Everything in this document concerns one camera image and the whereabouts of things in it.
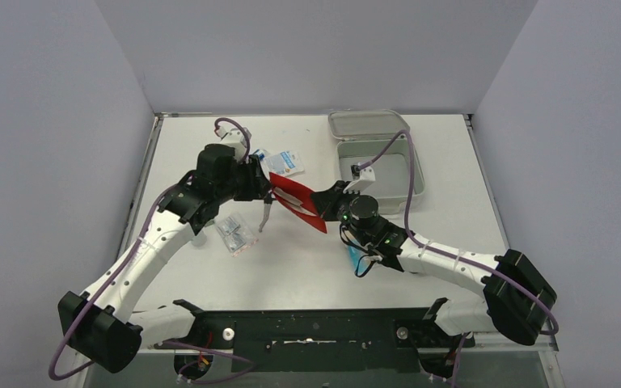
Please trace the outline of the red first aid pouch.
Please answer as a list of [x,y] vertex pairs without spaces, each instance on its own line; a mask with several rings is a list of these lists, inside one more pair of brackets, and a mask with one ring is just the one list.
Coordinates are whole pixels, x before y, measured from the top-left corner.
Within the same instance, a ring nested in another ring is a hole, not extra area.
[[326,222],[320,217],[319,211],[311,200],[313,190],[275,173],[270,173],[269,181],[274,198],[283,207],[320,233],[327,233]]

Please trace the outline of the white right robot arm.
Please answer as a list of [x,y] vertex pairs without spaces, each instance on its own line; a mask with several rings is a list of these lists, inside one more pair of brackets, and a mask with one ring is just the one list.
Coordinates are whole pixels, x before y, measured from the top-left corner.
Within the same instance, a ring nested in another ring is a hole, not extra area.
[[432,276],[477,295],[477,300],[445,300],[423,324],[424,338],[441,347],[455,335],[498,332],[516,344],[531,346],[541,335],[554,335],[551,309],[556,291],[520,251],[481,254],[427,240],[380,215],[371,196],[348,193],[346,182],[312,192],[310,201],[324,221],[337,221],[346,239],[373,264],[399,272]]

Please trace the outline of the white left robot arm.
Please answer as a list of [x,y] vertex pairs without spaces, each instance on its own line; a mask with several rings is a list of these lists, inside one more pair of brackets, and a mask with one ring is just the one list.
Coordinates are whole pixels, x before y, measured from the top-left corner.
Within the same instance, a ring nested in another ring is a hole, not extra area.
[[263,200],[272,185],[253,154],[239,160],[229,145],[209,144],[196,168],[158,195],[130,248],[83,292],[67,292],[57,311],[63,340],[110,373],[128,366],[142,345],[149,324],[132,323],[134,308],[172,256],[196,237],[230,200]]

